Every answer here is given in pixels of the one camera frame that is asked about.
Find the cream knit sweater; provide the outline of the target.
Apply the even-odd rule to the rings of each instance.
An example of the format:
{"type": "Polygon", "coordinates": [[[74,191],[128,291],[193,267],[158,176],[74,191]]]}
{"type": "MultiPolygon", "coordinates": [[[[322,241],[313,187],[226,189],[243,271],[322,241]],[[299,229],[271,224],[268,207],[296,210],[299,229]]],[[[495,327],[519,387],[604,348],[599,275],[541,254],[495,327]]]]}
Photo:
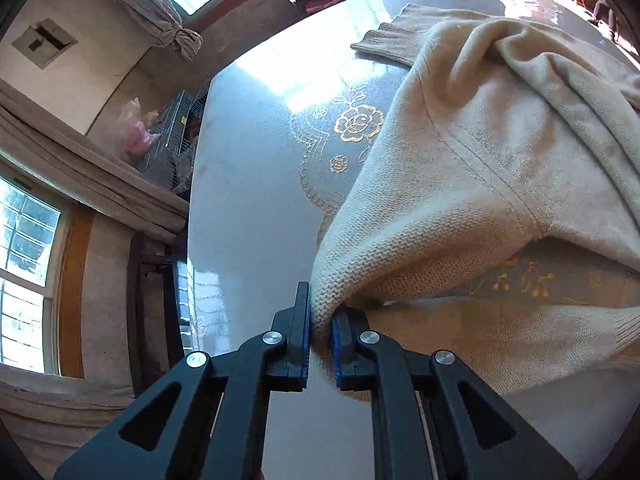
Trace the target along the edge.
{"type": "Polygon", "coordinates": [[[355,50],[408,67],[311,274],[498,393],[639,367],[639,74],[532,20],[409,4],[355,50]]]}

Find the pink plastic bag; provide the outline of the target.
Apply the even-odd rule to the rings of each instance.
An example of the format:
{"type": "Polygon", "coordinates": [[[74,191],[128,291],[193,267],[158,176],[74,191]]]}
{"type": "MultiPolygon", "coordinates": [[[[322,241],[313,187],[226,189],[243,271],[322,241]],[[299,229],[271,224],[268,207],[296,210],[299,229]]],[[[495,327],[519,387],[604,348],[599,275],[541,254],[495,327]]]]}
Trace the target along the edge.
{"type": "Polygon", "coordinates": [[[122,151],[129,159],[138,160],[143,157],[160,137],[158,133],[152,133],[158,118],[160,113],[157,110],[142,113],[137,96],[122,107],[117,132],[122,139],[122,151]]]}

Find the beige side curtain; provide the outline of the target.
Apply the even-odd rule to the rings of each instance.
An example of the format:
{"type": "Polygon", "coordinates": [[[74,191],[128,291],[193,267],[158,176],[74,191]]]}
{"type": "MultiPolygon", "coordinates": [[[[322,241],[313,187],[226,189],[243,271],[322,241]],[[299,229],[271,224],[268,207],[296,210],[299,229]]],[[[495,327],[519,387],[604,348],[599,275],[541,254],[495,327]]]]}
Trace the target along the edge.
{"type": "Polygon", "coordinates": [[[1,156],[26,174],[154,240],[172,242],[189,204],[101,150],[6,81],[1,156]]]}

